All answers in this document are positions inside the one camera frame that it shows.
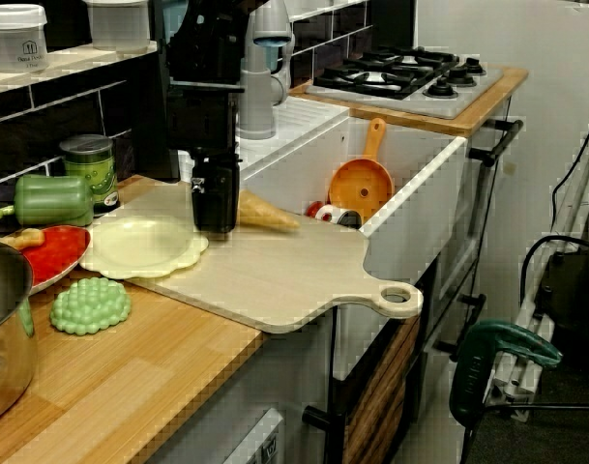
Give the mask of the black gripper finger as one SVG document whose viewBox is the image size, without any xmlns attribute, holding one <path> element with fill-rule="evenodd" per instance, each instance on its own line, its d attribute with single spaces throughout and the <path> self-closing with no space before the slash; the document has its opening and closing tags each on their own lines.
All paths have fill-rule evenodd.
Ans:
<svg viewBox="0 0 589 464">
<path fill-rule="evenodd" d="M 209 92 L 168 89 L 165 102 L 169 146 L 190 154 L 194 160 L 193 174 L 200 178 L 199 181 L 191 181 L 194 223 L 200 230 L 213 230 L 208 212 L 210 200 L 204 159 L 214 145 L 210 129 L 214 99 Z"/>
<path fill-rule="evenodd" d="M 235 196 L 238 179 L 238 156 L 236 155 L 236 119 L 238 110 L 238 94 L 225 94 L 225 148 L 218 156 L 217 186 L 221 195 L 219 232 L 229 233 L 235 224 Z"/>
</svg>

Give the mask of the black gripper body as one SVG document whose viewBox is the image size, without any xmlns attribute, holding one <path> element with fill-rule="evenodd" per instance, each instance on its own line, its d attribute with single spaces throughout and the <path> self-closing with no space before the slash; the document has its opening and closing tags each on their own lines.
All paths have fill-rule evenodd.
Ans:
<svg viewBox="0 0 589 464">
<path fill-rule="evenodd" d="M 167 86 L 241 93 L 248 22 L 239 14 L 187 14 L 166 45 Z"/>
</svg>

